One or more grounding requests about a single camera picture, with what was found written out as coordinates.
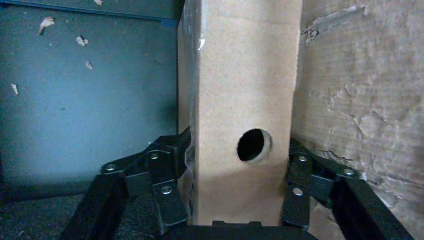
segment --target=dark gray wall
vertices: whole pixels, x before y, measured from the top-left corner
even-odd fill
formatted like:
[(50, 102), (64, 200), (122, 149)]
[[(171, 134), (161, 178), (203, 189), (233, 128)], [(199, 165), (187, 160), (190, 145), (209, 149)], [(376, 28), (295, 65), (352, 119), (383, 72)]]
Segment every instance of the dark gray wall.
[[(37, 36), (50, 16), (55, 24)], [(77, 44), (79, 35), (87, 46)], [(176, 50), (176, 29), (160, 22), (0, 10), (0, 151), (7, 193), (83, 192), (104, 163), (175, 134)]]

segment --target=silver screw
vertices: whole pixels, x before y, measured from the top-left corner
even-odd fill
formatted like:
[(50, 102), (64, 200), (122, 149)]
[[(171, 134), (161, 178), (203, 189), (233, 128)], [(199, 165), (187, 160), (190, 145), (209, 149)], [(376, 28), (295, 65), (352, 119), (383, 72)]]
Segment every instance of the silver screw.
[(298, 187), (293, 188), (293, 193), (296, 196), (302, 196), (304, 194), (304, 192), (300, 188), (298, 188)]
[(352, 170), (352, 169), (350, 169), (350, 168), (346, 168), (346, 169), (344, 169), (344, 174), (346, 174), (346, 175), (353, 175), (355, 172)]
[(163, 195), (170, 194), (171, 192), (172, 192), (172, 188), (170, 186), (164, 186), (164, 187), (162, 187), (162, 194)]
[(153, 153), (152, 155), (150, 155), (151, 159), (158, 159), (159, 158), (159, 154), (157, 153)]
[(113, 171), (113, 170), (115, 170), (116, 168), (117, 168), (117, 166), (115, 166), (115, 164), (113, 164), (113, 163), (108, 164), (108, 165), (106, 165), (106, 166), (104, 167), (104, 169), (105, 169), (106, 171)]
[(308, 160), (305, 156), (300, 156), (297, 159), (299, 159), (301, 162), (306, 162)]

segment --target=brown cardboard wall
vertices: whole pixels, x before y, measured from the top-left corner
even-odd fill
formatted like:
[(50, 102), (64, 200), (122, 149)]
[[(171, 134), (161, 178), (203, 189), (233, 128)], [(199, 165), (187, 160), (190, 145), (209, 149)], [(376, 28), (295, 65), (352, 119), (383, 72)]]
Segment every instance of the brown cardboard wall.
[[(180, 97), (180, 107), (194, 103), (188, 119), (195, 128), (195, 224), (279, 224), (301, 9), (298, 0), (186, 2), (182, 24), (195, 15), (192, 29), (200, 30), (187, 41), (189, 29), (180, 29), (183, 44), (197, 43), (180, 58), (196, 56), (194, 74), (187, 73), (198, 88), (182, 82), (185, 73), (179, 79), (180, 94), (190, 92), (187, 86), (195, 89), (188, 103)], [(187, 124), (180, 109), (180, 124)], [(237, 153), (239, 139), (251, 129), (272, 137), (271, 151), (256, 164), (242, 162)]]
[[(316, 154), (363, 171), (412, 236), (424, 239), (422, 1), (304, 1), (302, 26), (352, 6), (366, 6), (365, 14), (333, 19), (310, 45), (300, 40), (291, 133)], [(320, 205), (310, 232), (343, 239)]]

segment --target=cardboard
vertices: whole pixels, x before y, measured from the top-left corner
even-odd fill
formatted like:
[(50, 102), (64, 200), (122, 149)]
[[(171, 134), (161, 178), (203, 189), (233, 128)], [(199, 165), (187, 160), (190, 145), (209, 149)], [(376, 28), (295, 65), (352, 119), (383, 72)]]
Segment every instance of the cardboard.
[[(318, 0), (303, 5), (302, 27), (319, 34), (310, 45), (307, 38), (313, 34), (300, 40), (291, 133), (316, 154), (364, 172), (362, 177), (411, 235), (424, 239), (419, 2)], [(362, 6), (363, 14), (347, 14)], [(328, 19), (331, 24), (317, 26)], [(312, 208), (309, 231), (318, 239), (343, 239), (331, 214), (319, 205)]]
[[(297, 0), (185, 3), (179, 95), (194, 97), (180, 98), (179, 123), (195, 127), (194, 224), (280, 222), (301, 8)], [(267, 131), (272, 148), (247, 164), (237, 147), (252, 129)]]
[[(315, 154), (363, 172), (412, 236), (424, 239), (420, 1), (300, 2), (186, 1), (179, 126), (194, 132), (193, 223), (277, 225), (292, 123), (291, 135)], [(236, 153), (251, 128), (273, 139), (269, 158), (255, 166)], [(309, 232), (344, 239), (331, 212), (311, 205)]]

